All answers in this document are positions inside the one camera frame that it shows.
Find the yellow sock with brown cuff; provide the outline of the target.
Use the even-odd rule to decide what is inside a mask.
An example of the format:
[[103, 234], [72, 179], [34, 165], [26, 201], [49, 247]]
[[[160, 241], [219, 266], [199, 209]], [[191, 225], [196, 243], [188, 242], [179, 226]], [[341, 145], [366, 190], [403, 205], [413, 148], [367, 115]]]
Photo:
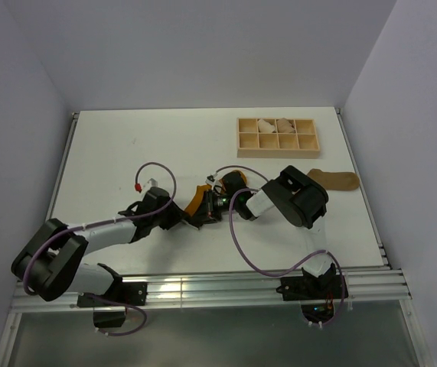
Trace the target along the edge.
[[184, 209], [184, 211], [190, 216], [189, 223], [196, 229], [200, 229], [204, 225], [202, 219], [204, 218], [204, 214], [202, 213], [202, 203], [204, 192], [207, 189], [213, 189], [209, 185], [205, 184], [202, 186], [197, 186], [195, 195], [188, 206]]

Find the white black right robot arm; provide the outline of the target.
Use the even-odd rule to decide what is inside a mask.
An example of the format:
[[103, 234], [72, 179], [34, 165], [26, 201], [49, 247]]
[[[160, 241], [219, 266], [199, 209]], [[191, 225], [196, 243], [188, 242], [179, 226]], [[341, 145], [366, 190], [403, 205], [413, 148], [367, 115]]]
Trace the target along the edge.
[[331, 288], [338, 263], [327, 250], [324, 217], [329, 201], [327, 191], [313, 179], [292, 165], [284, 168], [275, 179], [267, 179], [258, 190], [248, 187], [242, 171], [246, 168], [231, 165], [231, 172], [218, 178], [217, 174], [207, 177], [210, 188], [203, 193], [200, 208], [205, 210], [211, 221], [221, 219], [224, 211], [236, 212], [242, 219], [253, 221], [265, 212], [275, 208], [305, 237], [308, 254], [281, 273], [262, 270], [253, 264], [242, 250], [229, 217], [229, 229], [233, 243], [242, 259], [254, 271], [271, 278], [284, 277], [301, 269], [305, 277], [305, 291], [314, 298], [320, 298]]

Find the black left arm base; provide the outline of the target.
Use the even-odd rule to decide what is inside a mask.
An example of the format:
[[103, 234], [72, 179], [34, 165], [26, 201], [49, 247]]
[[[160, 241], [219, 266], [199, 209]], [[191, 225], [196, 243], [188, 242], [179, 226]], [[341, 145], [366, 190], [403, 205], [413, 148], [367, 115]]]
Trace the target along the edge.
[[141, 309], [146, 303], [148, 283], [122, 282], [111, 287], [103, 295], [81, 294], [77, 298], [79, 308], [93, 309], [93, 325], [99, 331], [109, 334], [119, 333], [131, 313], [140, 313], [143, 321], [139, 328], [146, 322], [146, 313]]

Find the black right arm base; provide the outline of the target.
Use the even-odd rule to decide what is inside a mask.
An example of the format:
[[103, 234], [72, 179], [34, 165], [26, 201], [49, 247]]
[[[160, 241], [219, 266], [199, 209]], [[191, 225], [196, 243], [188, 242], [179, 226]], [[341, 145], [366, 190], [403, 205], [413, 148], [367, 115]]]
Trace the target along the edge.
[[299, 301], [302, 316], [318, 327], [334, 319], [349, 295], [345, 278], [335, 264], [318, 277], [302, 270], [301, 276], [280, 278], [276, 293], [283, 301]]

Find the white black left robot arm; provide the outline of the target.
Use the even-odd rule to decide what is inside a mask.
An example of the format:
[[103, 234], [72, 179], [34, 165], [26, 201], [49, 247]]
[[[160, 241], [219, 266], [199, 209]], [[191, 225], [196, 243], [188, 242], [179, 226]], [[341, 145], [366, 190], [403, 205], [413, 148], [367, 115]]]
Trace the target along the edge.
[[137, 242], [156, 227], [169, 230], [187, 218], [166, 190], [151, 187], [114, 219], [74, 227], [49, 219], [16, 256], [11, 272], [45, 301], [72, 291], [93, 294], [103, 304], [113, 305], [126, 297], [122, 275], [103, 263], [84, 264], [83, 257]]

